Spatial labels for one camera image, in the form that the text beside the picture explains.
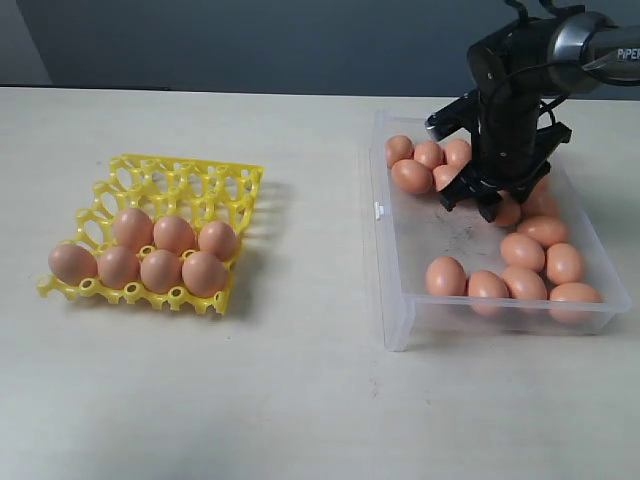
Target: plastic egg tray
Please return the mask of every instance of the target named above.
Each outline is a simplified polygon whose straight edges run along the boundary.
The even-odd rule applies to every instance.
[[[196,234],[212,220],[226,221],[242,245],[242,234],[251,221],[264,172],[263,167],[255,165],[138,154],[113,158],[109,170],[108,180],[93,185],[93,205],[76,212],[78,230],[75,237],[60,243],[77,243],[100,256],[116,244],[112,233],[115,215],[131,206],[144,210],[154,222],[164,215],[181,215],[189,220]],[[91,223],[97,224],[100,234],[90,231]],[[142,247],[138,258],[144,258],[154,249],[152,245]],[[133,304],[143,298],[155,309],[161,309],[166,302],[171,310],[190,304],[199,314],[204,314],[209,306],[224,314],[233,287],[232,266],[241,251],[239,248],[236,256],[225,263],[229,282],[224,290],[211,298],[195,297],[184,286],[157,294],[148,291],[140,282],[131,282],[122,290],[115,290],[105,287],[97,278],[84,279],[74,287],[53,275],[41,277],[37,288],[42,297],[58,290],[67,300],[75,300],[78,295],[102,295],[113,304],[121,298]],[[193,252],[187,250],[182,256],[186,258]]]

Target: white table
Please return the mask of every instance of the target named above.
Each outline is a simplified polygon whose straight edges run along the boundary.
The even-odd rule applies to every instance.
[[[637,309],[599,337],[382,348],[358,149],[376,109],[446,102],[0,89],[0,478],[638,478]],[[636,304],[639,112],[558,110],[575,131],[558,155]],[[49,250],[122,152],[266,167],[267,235],[223,321],[38,297]]]

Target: transparent plastic container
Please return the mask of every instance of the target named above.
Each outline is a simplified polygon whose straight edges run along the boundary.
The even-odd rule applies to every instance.
[[[421,335],[433,331],[597,334],[614,315],[630,309],[629,295],[576,191],[562,165],[553,159],[549,193],[558,202],[560,218],[570,229],[569,242],[585,258],[583,281],[600,291],[603,303],[426,294],[425,271],[434,258],[442,255],[458,259],[467,273],[484,269],[501,274],[506,265],[499,245],[509,230],[488,224],[473,203],[461,204],[452,212],[446,212],[433,192],[412,196],[398,189],[391,180],[384,152],[386,140],[396,134],[407,135],[416,144],[429,139],[424,119],[398,118],[378,112],[368,158],[361,162],[362,174],[368,177],[363,189],[365,227],[369,232],[369,255],[365,258],[367,276],[373,305],[382,318],[387,349],[404,350],[410,343],[426,341]],[[457,136],[468,139],[463,134]],[[485,318],[471,308],[476,304],[502,308],[497,316]],[[559,323],[550,315],[552,309],[582,312],[584,320],[575,324]]]

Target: dark wall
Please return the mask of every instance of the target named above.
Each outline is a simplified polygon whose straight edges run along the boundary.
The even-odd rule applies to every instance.
[[[587,3],[620,24],[640,24],[640,2]],[[55,85],[260,93],[458,96],[472,86],[467,47],[515,18],[502,0],[18,5]],[[640,88],[595,97],[640,99]]]

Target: table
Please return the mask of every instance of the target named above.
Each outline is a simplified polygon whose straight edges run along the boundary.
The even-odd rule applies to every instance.
[[[382,347],[359,149],[377,109],[449,100],[0,89],[0,478],[638,478],[637,309],[598,337]],[[558,116],[638,304],[638,104]],[[266,167],[224,320],[38,297],[48,252],[123,152]]]

